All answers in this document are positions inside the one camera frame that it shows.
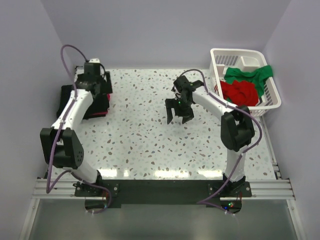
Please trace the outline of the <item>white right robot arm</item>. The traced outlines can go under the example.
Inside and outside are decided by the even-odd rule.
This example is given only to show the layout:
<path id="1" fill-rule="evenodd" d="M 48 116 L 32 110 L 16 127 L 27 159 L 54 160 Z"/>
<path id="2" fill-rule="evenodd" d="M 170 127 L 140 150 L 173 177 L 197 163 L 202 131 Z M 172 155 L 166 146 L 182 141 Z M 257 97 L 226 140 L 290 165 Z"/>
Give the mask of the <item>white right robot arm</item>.
<path id="1" fill-rule="evenodd" d="M 190 82 L 186 76 L 179 76 L 171 89 L 174 98 L 165 100 L 167 123 L 174 117 L 181 117 L 182 123 L 192 120 L 193 104 L 198 104 L 220 119 L 220 139 L 227 149 L 227 164 L 223 173 L 222 185 L 210 196 L 224 192 L 233 197 L 245 182 L 246 151 L 255 136 L 253 119 L 248 107 L 229 104 L 226 100 L 208 92 L 204 82 Z"/>

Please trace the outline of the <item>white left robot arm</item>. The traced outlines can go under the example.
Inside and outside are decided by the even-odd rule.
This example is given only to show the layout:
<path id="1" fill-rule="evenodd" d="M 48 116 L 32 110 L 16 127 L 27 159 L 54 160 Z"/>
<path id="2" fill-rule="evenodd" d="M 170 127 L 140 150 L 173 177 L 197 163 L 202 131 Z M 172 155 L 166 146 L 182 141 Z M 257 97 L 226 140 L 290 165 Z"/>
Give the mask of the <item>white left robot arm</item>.
<path id="1" fill-rule="evenodd" d="M 52 180 L 52 169 L 60 168 L 86 183 L 86 191 L 99 196 L 104 190 L 101 174 L 85 160 L 84 148 L 76 134 L 83 119 L 104 117 L 110 107 L 112 94 L 110 73 L 100 60 L 87 60 L 83 73 L 77 75 L 57 120 L 40 131 L 40 141 L 48 164 L 46 192 L 50 193 L 57 180 Z"/>

